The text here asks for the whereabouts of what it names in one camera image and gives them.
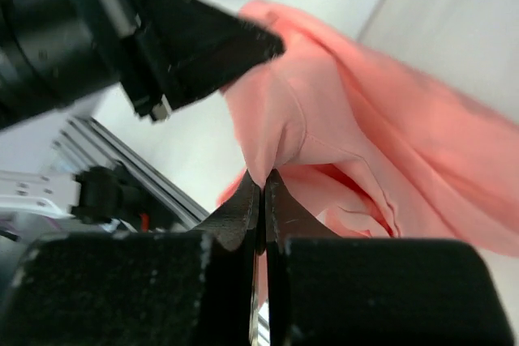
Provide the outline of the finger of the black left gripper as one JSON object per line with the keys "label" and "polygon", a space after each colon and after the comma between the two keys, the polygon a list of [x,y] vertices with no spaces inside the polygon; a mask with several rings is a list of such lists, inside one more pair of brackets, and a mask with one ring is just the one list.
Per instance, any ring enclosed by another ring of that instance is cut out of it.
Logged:
{"label": "finger of the black left gripper", "polygon": [[127,0],[140,25],[125,39],[177,110],[213,94],[285,51],[275,33],[199,0]]}

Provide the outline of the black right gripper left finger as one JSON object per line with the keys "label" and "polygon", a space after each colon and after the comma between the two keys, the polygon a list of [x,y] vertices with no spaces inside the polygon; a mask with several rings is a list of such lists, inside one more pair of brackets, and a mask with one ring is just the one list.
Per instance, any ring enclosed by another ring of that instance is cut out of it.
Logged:
{"label": "black right gripper left finger", "polygon": [[208,234],[224,251],[236,252],[258,243],[260,188],[246,171],[232,195],[190,233]]}

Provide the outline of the pink pleated skirt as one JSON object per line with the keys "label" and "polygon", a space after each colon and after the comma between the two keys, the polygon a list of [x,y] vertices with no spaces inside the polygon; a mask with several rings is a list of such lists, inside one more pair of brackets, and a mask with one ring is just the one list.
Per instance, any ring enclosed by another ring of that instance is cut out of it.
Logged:
{"label": "pink pleated skirt", "polygon": [[255,0],[240,15],[286,47],[222,92],[253,181],[277,169],[343,237],[466,241],[517,302],[517,125],[303,11]]}

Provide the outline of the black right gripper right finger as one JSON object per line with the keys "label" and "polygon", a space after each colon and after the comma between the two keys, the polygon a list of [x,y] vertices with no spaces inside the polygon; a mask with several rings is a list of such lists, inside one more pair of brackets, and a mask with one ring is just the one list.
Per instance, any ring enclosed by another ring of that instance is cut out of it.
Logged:
{"label": "black right gripper right finger", "polygon": [[264,218],[268,253],[283,254],[289,239],[339,238],[294,198],[277,170],[269,174],[264,187]]}

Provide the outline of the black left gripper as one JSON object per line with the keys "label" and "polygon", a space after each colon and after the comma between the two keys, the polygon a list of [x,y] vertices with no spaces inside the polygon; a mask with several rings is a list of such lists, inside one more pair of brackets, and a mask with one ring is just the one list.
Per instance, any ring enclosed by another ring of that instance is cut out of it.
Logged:
{"label": "black left gripper", "polygon": [[1,0],[1,128],[121,83],[135,113],[170,115],[131,49],[144,41],[122,0]]}

